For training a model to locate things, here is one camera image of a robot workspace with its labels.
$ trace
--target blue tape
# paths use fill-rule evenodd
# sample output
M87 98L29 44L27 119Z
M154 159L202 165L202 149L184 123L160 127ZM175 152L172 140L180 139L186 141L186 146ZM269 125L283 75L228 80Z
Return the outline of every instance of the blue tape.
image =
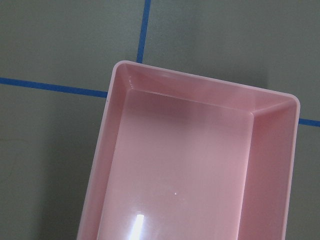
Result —
M99 98L106 98L108 94L108 92L106 91L90 90L90 89L78 88L78 87L72 87L72 86L60 86L60 85L41 83L41 82L35 82L35 81L16 80L16 79L4 78L4 77L0 77L0 84L26 87L26 88L32 88L32 89L43 89L43 90L68 93L68 94L79 94L79 95L93 96L93 97L99 97Z
M320 121L299 118L299 124L313 127L320 127Z
M142 23L141 23L139 46L138 46L138 52L136 55L136 62L139 64L142 64L142 60L144 58L150 5L151 5L151 0L144 1L144 9L143 9L143 16L142 16Z

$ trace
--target pink plastic bin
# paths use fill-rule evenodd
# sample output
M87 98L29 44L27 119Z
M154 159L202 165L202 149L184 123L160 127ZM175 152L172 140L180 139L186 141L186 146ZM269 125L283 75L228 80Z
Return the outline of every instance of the pink plastic bin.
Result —
M117 63L78 240L284 240L298 99Z

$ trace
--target gray surface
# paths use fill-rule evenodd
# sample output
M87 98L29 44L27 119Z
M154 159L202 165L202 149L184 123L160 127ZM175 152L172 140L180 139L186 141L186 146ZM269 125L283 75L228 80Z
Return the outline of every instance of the gray surface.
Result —
M106 91L144 1L0 1L0 77ZM319 1L153 0L143 62L295 94L320 120ZM0 239L75 239L104 98L0 84ZM320 235L320 128L299 126L287 240Z

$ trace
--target vertical blue line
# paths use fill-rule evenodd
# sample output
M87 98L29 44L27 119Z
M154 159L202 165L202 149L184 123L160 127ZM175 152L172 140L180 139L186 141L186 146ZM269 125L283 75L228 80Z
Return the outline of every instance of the vertical blue line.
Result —
M151 5L151 0L144 1L144 9L143 9L143 16L142 16L142 23L141 23L139 46L138 46L138 52L136 55L136 62L139 64L142 64L142 60L144 58L150 5Z

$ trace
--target pink container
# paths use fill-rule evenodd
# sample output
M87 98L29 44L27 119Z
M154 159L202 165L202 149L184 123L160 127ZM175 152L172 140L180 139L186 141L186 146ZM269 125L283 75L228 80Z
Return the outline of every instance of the pink container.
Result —
M284 240L300 104L117 63L78 240Z

